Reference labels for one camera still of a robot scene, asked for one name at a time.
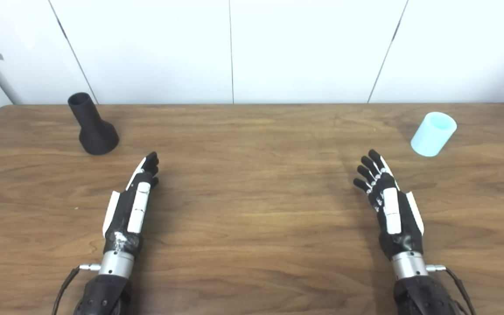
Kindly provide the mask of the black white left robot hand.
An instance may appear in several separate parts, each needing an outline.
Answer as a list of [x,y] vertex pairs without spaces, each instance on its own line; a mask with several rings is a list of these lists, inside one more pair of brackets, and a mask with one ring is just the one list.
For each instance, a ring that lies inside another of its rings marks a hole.
[[103,252],[138,257],[143,247],[142,227],[150,193],[158,185],[159,159],[155,151],[138,164],[123,192],[112,192],[103,224]]

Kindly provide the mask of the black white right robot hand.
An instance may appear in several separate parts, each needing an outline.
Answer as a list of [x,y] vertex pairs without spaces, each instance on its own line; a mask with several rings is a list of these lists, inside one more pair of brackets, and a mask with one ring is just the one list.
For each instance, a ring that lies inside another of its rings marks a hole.
[[424,224],[412,192],[400,189],[383,156],[371,149],[361,157],[357,172],[363,179],[354,178],[376,211],[380,227],[378,241],[388,259],[402,252],[424,253]]

